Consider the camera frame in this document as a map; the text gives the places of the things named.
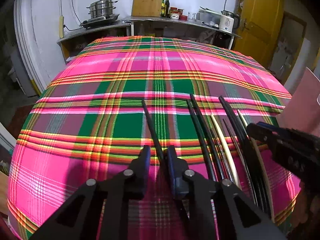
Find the stainless steel pot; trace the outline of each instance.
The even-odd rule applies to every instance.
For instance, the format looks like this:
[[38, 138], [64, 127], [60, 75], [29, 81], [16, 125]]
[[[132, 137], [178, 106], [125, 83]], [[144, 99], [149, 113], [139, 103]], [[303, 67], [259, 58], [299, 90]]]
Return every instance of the stainless steel pot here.
[[107, 16], [113, 14], [113, 10], [116, 8], [113, 6], [114, 3], [118, 1], [112, 1], [112, 0], [99, 0], [97, 2], [94, 2], [90, 4], [90, 7], [87, 7], [90, 9], [91, 19], [101, 17], [101, 16]]

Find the bottle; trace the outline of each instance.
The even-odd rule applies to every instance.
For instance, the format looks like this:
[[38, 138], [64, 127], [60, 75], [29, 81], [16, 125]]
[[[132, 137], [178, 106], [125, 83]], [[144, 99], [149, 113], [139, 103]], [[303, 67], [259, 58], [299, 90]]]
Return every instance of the bottle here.
[[165, 4], [164, 4], [164, 0], [162, 0], [162, 4], [161, 4], [161, 17], [165, 16]]
[[165, 16], [167, 18], [170, 18], [169, 8], [170, 8], [170, 2], [169, 2], [169, 0], [166, 0], [165, 1]]

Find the wooden chopstick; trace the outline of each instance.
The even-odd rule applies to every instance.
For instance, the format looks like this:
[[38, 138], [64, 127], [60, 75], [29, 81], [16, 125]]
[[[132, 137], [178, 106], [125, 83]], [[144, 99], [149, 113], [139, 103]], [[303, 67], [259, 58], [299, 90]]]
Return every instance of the wooden chopstick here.
[[[240, 112], [239, 109], [237, 110], [237, 112], [238, 112], [238, 115], [239, 115], [244, 127], [247, 128], [248, 123], [244, 119], [244, 116], [242, 115], [242, 113]], [[254, 138], [250, 138], [250, 140], [252, 142], [252, 145], [253, 145], [253, 148], [254, 148], [255, 152], [257, 153], [257, 157], [258, 157], [258, 160], [260, 162], [261, 169], [262, 169], [262, 172], [263, 172], [263, 179], [264, 179], [264, 182], [266, 184], [267, 195], [268, 195], [268, 200], [269, 200], [269, 204], [270, 204], [271, 220], [272, 220], [272, 222], [275, 222], [275, 212], [274, 212], [274, 209], [273, 209], [273, 200], [272, 200], [271, 187], [270, 187], [270, 183], [269, 183], [269, 179], [268, 179], [268, 175], [267, 175], [267, 170], [266, 170], [266, 167], [264, 166], [263, 159], [262, 159], [261, 153], [259, 151], [259, 148], [258, 148], [256, 140]]]
[[231, 169], [231, 173], [232, 173], [232, 177], [234, 179], [234, 182], [238, 186], [238, 188], [242, 190], [242, 187], [241, 187], [241, 184], [240, 184], [240, 180], [239, 180], [239, 177], [238, 177], [238, 173], [237, 173], [237, 170], [236, 170], [236, 166], [235, 166], [235, 163], [234, 163], [233, 158], [231, 156], [231, 153], [230, 153], [228, 144], [226, 142], [226, 139], [224, 138], [224, 135], [223, 135], [223, 133], [222, 133], [222, 131], [220, 129], [220, 126], [218, 125], [214, 115], [212, 114], [212, 115], [210, 115], [210, 117], [211, 117], [211, 120], [213, 122], [214, 128], [216, 129], [217, 134], [218, 134], [218, 136], [220, 138], [220, 142], [222, 144], [224, 153], [226, 154], [227, 160], [229, 162], [229, 166], [230, 166], [230, 169]]

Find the kettle handle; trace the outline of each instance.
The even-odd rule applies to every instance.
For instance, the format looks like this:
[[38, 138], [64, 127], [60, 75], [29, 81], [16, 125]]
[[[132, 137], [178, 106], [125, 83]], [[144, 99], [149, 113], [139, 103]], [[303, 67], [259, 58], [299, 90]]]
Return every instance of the kettle handle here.
[[234, 15], [234, 18], [236, 18], [236, 19], [238, 20], [238, 22], [237, 22], [237, 26], [236, 26], [236, 27], [233, 27], [233, 29], [237, 29], [237, 28], [239, 28], [239, 26], [240, 26], [240, 16], [237, 15], [237, 14], [235, 14], [235, 15]]

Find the plaid tablecloth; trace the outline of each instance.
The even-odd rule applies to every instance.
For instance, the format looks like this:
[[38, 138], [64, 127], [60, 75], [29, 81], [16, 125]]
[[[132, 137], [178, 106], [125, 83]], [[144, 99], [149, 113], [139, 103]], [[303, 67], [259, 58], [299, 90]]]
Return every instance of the plaid tablecloth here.
[[[248, 194], [244, 168], [226, 134], [222, 95], [247, 122], [276, 124], [291, 98], [250, 57], [192, 41], [152, 37], [102, 38], [89, 44], [48, 86], [28, 116], [14, 150], [8, 194], [12, 230], [22, 239], [87, 179], [124, 170], [143, 145], [151, 145], [148, 191], [131, 201], [129, 239], [184, 239], [182, 224], [146, 125], [144, 98], [162, 147], [206, 176], [186, 104], [193, 93], [206, 117], [223, 129]], [[260, 145], [270, 180], [276, 224], [287, 230], [299, 180], [275, 164]]]

